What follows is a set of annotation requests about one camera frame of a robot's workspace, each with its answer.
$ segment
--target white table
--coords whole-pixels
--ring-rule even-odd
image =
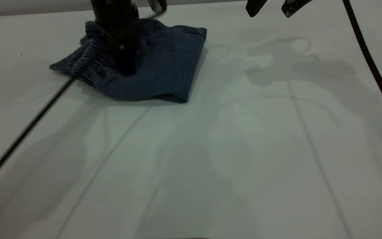
[[[188,104],[72,86],[0,172],[0,239],[382,239],[382,96],[341,1],[282,2],[168,8],[208,29]],[[382,0],[352,3],[382,73]],[[0,17],[0,155],[93,19]]]

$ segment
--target black cable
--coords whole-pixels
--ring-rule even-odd
[[[166,11],[166,8],[162,9],[162,11],[155,13],[154,15],[151,15],[147,17],[147,19],[152,19],[159,17]],[[98,52],[91,58],[89,61],[82,67],[81,70],[79,70],[76,74],[73,75],[63,86],[59,91],[53,96],[53,98],[45,105],[45,107],[38,113],[38,115],[35,116],[35,118],[29,123],[29,125],[23,130],[23,132],[17,137],[17,139],[11,144],[11,146],[8,148],[8,150],[3,154],[3,156],[0,158],[0,169],[4,164],[7,162],[7,160],[10,158],[10,156],[15,152],[15,150],[18,148],[18,146],[23,142],[23,140],[28,136],[28,134],[32,131],[32,129],[36,126],[36,124],[41,121],[41,119],[47,114],[48,110],[51,109],[51,107],[57,102],[57,100],[64,94],[64,92],[73,84],[73,82],[78,79],[84,70],[86,70],[103,52],[103,50],[107,47],[111,47],[112,45],[118,44],[123,37],[127,36],[130,31],[133,31],[134,24],[129,24],[129,27],[127,27],[125,30],[121,31],[120,34],[116,36],[115,39],[108,42],[107,44],[103,45]]]
[[[356,17],[354,15],[353,9],[351,7],[349,0],[343,0],[344,6],[347,11],[347,15],[349,16],[349,20],[351,26],[353,27],[354,34],[356,36],[357,42],[359,43],[359,47],[362,50],[363,56],[365,57],[366,63],[369,66],[369,69],[374,76],[375,81],[377,82],[378,88],[382,94],[382,77],[378,71],[377,66],[375,65],[374,60],[372,59],[371,54],[369,53],[368,47],[363,39],[362,32],[360,31],[359,24],[357,23]]]

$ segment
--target blue denim fabric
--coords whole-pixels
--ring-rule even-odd
[[[82,46],[50,65],[68,76],[80,71],[103,45],[104,36],[94,22],[87,22]],[[83,71],[80,80],[115,99],[160,99],[186,103],[207,30],[189,26],[166,27],[157,20],[141,19],[136,52],[137,71],[123,76],[115,61],[101,54]]]

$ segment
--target white tabletop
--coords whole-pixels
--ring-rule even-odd
[[[341,1],[282,2],[169,6],[208,29],[187,104],[72,86],[0,172],[0,239],[382,239],[382,96]],[[352,3],[382,73],[382,0]],[[0,155],[93,19],[0,17]]]

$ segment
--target denim shorts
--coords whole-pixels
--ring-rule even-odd
[[[100,54],[79,79],[98,91],[120,100],[160,99],[186,103],[207,30],[189,26],[164,26],[157,20],[140,19],[136,73],[120,74],[114,59]],[[82,46],[65,59],[50,65],[73,76],[99,52],[104,36],[95,22],[86,22]]]

